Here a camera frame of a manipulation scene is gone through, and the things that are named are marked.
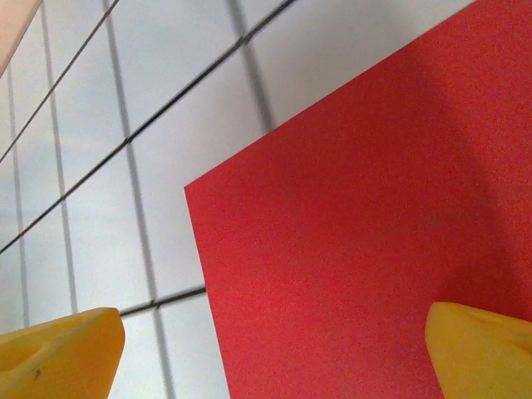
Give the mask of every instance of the white tile wall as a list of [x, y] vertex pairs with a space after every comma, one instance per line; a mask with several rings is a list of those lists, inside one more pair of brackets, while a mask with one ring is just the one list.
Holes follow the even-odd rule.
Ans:
[[41, 18], [39, 9], [11, 60], [17, 133], [48, 92]]
[[[7, 97], [7, 74], [0, 79], [0, 156], [11, 144], [11, 119]], [[12, 153], [0, 163], [0, 248], [18, 234], [15, 175]]]
[[175, 395], [229, 398], [224, 365], [206, 296], [162, 310]]
[[52, 111], [47, 101], [17, 142], [22, 220], [30, 224], [59, 198]]
[[253, 40], [274, 119], [285, 122], [470, 2], [296, 2]]
[[125, 153], [67, 201], [80, 310], [149, 300]]
[[12, 152], [0, 164], [0, 249], [18, 234]]
[[100, 0], [45, 0], [44, 3], [55, 81], [88, 38], [104, 10]]
[[236, 39], [225, 0], [127, 0], [112, 17], [131, 129]]
[[18, 245], [0, 255], [0, 334], [24, 327]]
[[109, 399], [165, 398], [152, 313], [124, 319], [126, 346]]
[[257, 0], [239, 0], [239, 3], [244, 14], [244, 20], [248, 28], [251, 28], [282, 4], [283, 0], [261, 0], [259, 2]]
[[59, 208], [25, 236], [30, 324], [71, 314], [65, 236]]
[[135, 142], [159, 294], [203, 283], [184, 186], [260, 135], [243, 58], [237, 54]]
[[0, 78], [0, 156], [11, 144], [11, 116], [7, 93], [7, 72]]
[[57, 86], [56, 104], [68, 190], [124, 140], [105, 25]]

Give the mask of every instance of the red foam sheet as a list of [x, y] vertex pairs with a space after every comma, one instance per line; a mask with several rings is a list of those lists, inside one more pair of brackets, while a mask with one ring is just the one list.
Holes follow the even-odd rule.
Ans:
[[531, 21], [480, 0], [186, 188], [233, 398], [442, 397], [432, 302], [531, 319]]

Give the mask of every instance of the dark grout line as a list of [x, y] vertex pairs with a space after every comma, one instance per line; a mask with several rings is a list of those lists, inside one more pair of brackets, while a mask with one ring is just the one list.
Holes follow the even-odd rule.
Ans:
[[[108, 0], [102, 0], [104, 7], [108, 7]], [[131, 135], [131, 127], [129, 122], [129, 115], [127, 112], [126, 94], [124, 92], [124, 82], [122, 80], [120, 59], [118, 57], [118, 48], [116, 45], [115, 28], [113, 25], [112, 15], [107, 18], [107, 37], [109, 42], [109, 49], [111, 51], [111, 64], [113, 66], [113, 74], [116, 84], [116, 95], [118, 106], [120, 109], [122, 132], [124, 138], [127, 139]], [[142, 204], [142, 196], [140, 192], [139, 173], [137, 170], [135, 153], [131, 145], [126, 147], [127, 164], [129, 166], [131, 188], [133, 189], [133, 200], [135, 203], [135, 215], [137, 219], [137, 226], [139, 228], [140, 246], [142, 247], [142, 255], [144, 258], [146, 278], [148, 281], [148, 291], [150, 299], [157, 298], [157, 290], [155, 286], [155, 273], [153, 269], [153, 260], [151, 257], [150, 241], [148, 239], [148, 232], [145, 222], [144, 207]]]
[[172, 303], [183, 301], [185, 299], [189, 299], [189, 298], [196, 297], [196, 296], [199, 296], [199, 295], [203, 295], [205, 293], [207, 293], [207, 289], [205, 288], [205, 286], [198, 287], [198, 288], [193, 288], [193, 289], [188, 290], [188, 291], [183, 291], [181, 293], [176, 293], [174, 295], [169, 295], [169, 296], [166, 296], [166, 297], [162, 297], [162, 298], [157, 299], [155, 301], [142, 303], [142, 304], [134, 306], [132, 308], [124, 309], [124, 310], [122, 310], [120, 312], [120, 315], [123, 318], [127, 318], [129, 316], [136, 315], [137, 313], [145, 312], [146, 310], [150, 310], [150, 309], [153, 309], [153, 308], [158, 309], [158, 308], [161, 308], [161, 307], [163, 307], [165, 305], [170, 305]]
[[[13, 82], [11, 73], [11, 64], [7, 65], [7, 95], [9, 97], [9, 117], [11, 121], [11, 136], [15, 136], [15, 102], [13, 100]], [[22, 196], [20, 190], [20, 174], [18, 170], [18, 148], [13, 147], [13, 174], [15, 177], [15, 198], [17, 201], [17, 225], [18, 233], [22, 232]], [[22, 284], [22, 319], [24, 321], [24, 327], [30, 326], [29, 317], [29, 302], [27, 299], [27, 270], [26, 270], [26, 249], [24, 244], [24, 237], [21, 237], [18, 251], [20, 256], [20, 274]]]
[[120, 151], [122, 151], [127, 145], [133, 142], [139, 135], [141, 135], [152, 123], [157, 121], [163, 116], [172, 106], [186, 96], [192, 89], [198, 86], [212, 71], [226, 62], [233, 54], [237, 52], [245, 43], [249, 42], [253, 36], [258, 34], [264, 27], [272, 22], [281, 12], [287, 9], [296, 0], [287, 0], [277, 8], [275, 8], [265, 19], [259, 22], [253, 29], [251, 29], [245, 36], [240, 37], [231, 47], [229, 47], [221, 56], [214, 60], [209, 66], [207, 66], [196, 78], [194, 78], [187, 86], [173, 96], [166, 102], [154, 115], [148, 118], [142, 125], [140, 125], [131, 135], [126, 137], [114, 150], [107, 154], [100, 162], [93, 166], [83, 177], [81, 177], [70, 189], [68, 189], [64, 195], [56, 199], [42, 214], [40, 214], [35, 220], [33, 220], [22, 232], [20, 232], [9, 243], [4, 245], [0, 249], [0, 254], [3, 254], [13, 244], [15, 244], [21, 237], [23, 237], [29, 230], [31, 230], [37, 223], [43, 220], [50, 212], [52, 212], [62, 201], [66, 200], [74, 191], [76, 191], [83, 183], [89, 180], [103, 165], [112, 160]]
[[[50, 52], [50, 37], [48, 35], [48, 20], [46, 2], [41, 4], [41, 18], [42, 18], [42, 36], [44, 39], [44, 52], [47, 60], [47, 77], [48, 85], [53, 87], [52, 76], [52, 54]], [[56, 93], [51, 92], [50, 95], [50, 111], [52, 113], [52, 129], [53, 140], [56, 149], [56, 163], [57, 163], [57, 180], [59, 183], [59, 194], [65, 194], [65, 175], [63, 170], [63, 160], [61, 151], [61, 138], [59, 137], [59, 124], [57, 122], [57, 104]], [[74, 261], [72, 258], [72, 243], [70, 236], [70, 223], [68, 220], [68, 208], [65, 201], [61, 202], [61, 214], [63, 224], [63, 236], [65, 239], [65, 254], [66, 254], [66, 270], [68, 272], [68, 288], [70, 293], [70, 305], [72, 314], [77, 313], [77, 295], [76, 295], [76, 278], [74, 275]]]
[[[102, 0], [104, 8], [108, 7], [108, 0]], [[113, 25], [112, 15], [110, 14], [106, 20], [107, 38], [109, 49], [111, 51], [111, 63], [113, 66], [113, 74], [115, 77], [116, 95], [118, 97], [118, 105], [120, 108], [122, 131], [125, 139], [131, 134], [131, 127], [129, 122], [129, 115], [127, 113], [126, 95], [124, 92], [124, 82], [122, 80], [120, 60], [118, 57], [118, 49], [116, 46], [115, 28]], [[128, 145], [126, 147], [127, 164], [129, 166], [131, 188], [133, 190], [133, 200], [135, 203], [135, 215], [137, 227], [139, 229], [140, 246], [142, 247], [142, 256], [144, 259], [144, 267], [146, 273], [146, 282], [148, 283], [148, 292], [150, 300], [155, 301], [157, 298], [157, 287], [155, 285], [155, 272], [153, 268], [153, 260], [151, 257], [150, 241], [148, 239], [148, 231], [145, 222], [144, 207], [142, 205], [142, 197], [140, 194], [139, 173], [136, 167], [135, 153], [133, 147]], [[160, 313], [155, 309], [153, 319], [155, 324], [155, 336], [157, 340], [157, 348], [159, 351], [160, 364], [162, 366], [163, 382], [165, 384], [166, 399], [175, 399], [174, 381], [170, 370], [170, 359], [168, 355], [168, 347], [166, 344], [165, 329]]]
[[77, 60], [77, 58], [81, 55], [81, 53], [83, 52], [83, 50], [85, 49], [85, 47], [87, 46], [87, 44], [89, 44], [89, 42], [91, 41], [91, 39], [94, 37], [94, 35], [96, 34], [96, 32], [98, 31], [98, 29], [100, 28], [100, 26], [103, 24], [103, 22], [107, 19], [107, 16], [111, 13], [111, 11], [113, 10], [113, 8], [116, 6], [116, 4], [119, 2], [120, 0], [115, 0], [110, 6], [109, 6], [109, 9], [107, 9], [103, 16], [101, 17], [100, 21], [98, 21], [98, 23], [96, 24], [96, 26], [94, 27], [94, 29], [92, 29], [91, 33], [89, 34], [89, 36], [87, 37], [87, 39], [85, 39], [85, 41], [83, 42], [83, 44], [81, 44], [80, 48], [78, 49], [78, 51], [76, 52], [76, 54], [74, 54], [74, 57], [70, 60], [70, 62], [66, 65], [64, 71], [61, 73], [61, 75], [59, 75], [59, 77], [57, 78], [56, 82], [53, 84], [53, 86], [50, 88], [50, 90], [48, 91], [48, 93], [44, 96], [44, 98], [42, 99], [42, 101], [39, 103], [39, 105], [37, 106], [37, 109], [31, 114], [31, 116], [29, 117], [29, 119], [27, 120], [27, 122], [24, 124], [24, 126], [22, 127], [22, 129], [18, 132], [18, 134], [12, 139], [12, 143], [9, 145], [9, 147], [4, 151], [4, 153], [2, 154], [2, 156], [0, 156], [0, 163], [3, 162], [3, 160], [6, 158], [7, 154], [9, 153], [9, 151], [13, 148], [13, 146], [15, 145], [15, 143], [17, 143], [18, 139], [20, 139], [21, 135], [24, 133], [24, 131], [26, 131], [27, 127], [30, 125], [30, 123], [32, 123], [33, 119], [35, 118], [35, 116], [37, 115], [37, 113], [41, 110], [42, 106], [44, 106], [44, 103], [47, 102], [48, 98], [50, 97], [50, 95], [53, 93], [54, 90], [56, 90], [56, 87], [57, 85], [59, 85], [59, 83], [62, 81], [63, 77], [65, 77], [65, 75], [67, 74], [67, 72], [70, 70], [70, 68], [72, 67], [72, 65], [74, 64], [74, 62]]
[[[248, 31], [244, 20], [244, 15], [239, 4], [239, 0], [227, 0], [229, 11], [233, 19], [234, 28], [238, 36], [244, 36]], [[260, 114], [261, 123], [264, 129], [264, 135], [267, 135], [275, 127], [271, 107], [269, 105], [266, 88], [264, 87], [263, 78], [260, 74], [259, 64], [254, 54], [250, 42], [243, 46], [244, 65], [248, 72], [249, 84], [256, 101]]]

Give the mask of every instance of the red paper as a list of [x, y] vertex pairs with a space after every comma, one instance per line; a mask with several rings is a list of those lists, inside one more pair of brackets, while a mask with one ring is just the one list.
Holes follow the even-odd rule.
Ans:
[[531, 22], [480, 0], [186, 188], [232, 398], [442, 397], [431, 303], [532, 318]]

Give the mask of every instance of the white tile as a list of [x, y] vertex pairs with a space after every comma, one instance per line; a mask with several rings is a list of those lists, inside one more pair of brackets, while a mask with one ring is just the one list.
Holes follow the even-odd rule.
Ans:
[[11, 144], [11, 115], [7, 92], [7, 72], [0, 78], [0, 156]]
[[152, 313], [123, 320], [126, 346], [109, 399], [165, 398]]
[[253, 27], [272, 12], [283, 0], [238, 0], [248, 28]]
[[0, 249], [18, 234], [12, 152], [0, 163]]
[[224, 365], [206, 296], [163, 308], [177, 397], [229, 398]]
[[235, 41], [225, 0], [127, 0], [112, 17], [132, 129]]
[[67, 256], [59, 207], [24, 236], [30, 324], [71, 313]]
[[17, 142], [24, 226], [59, 198], [52, 129], [50, 101], [47, 101]]
[[18, 244], [0, 255], [0, 290], [0, 334], [24, 328]]
[[56, 80], [100, 21], [103, 6], [99, 0], [45, 0], [44, 3], [52, 76]]
[[66, 203], [79, 309], [147, 301], [126, 154], [96, 172]]
[[57, 86], [56, 104], [68, 190], [124, 140], [105, 26]]
[[237, 53], [134, 142], [160, 295], [203, 283], [184, 186], [260, 135]]
[[283, 123], [471, 0], [300, 0], [253, 46]]
[[47, 64], [41, 10], [30, 23], [11, 60], [17, 132], [26, 124], [48, 93]]

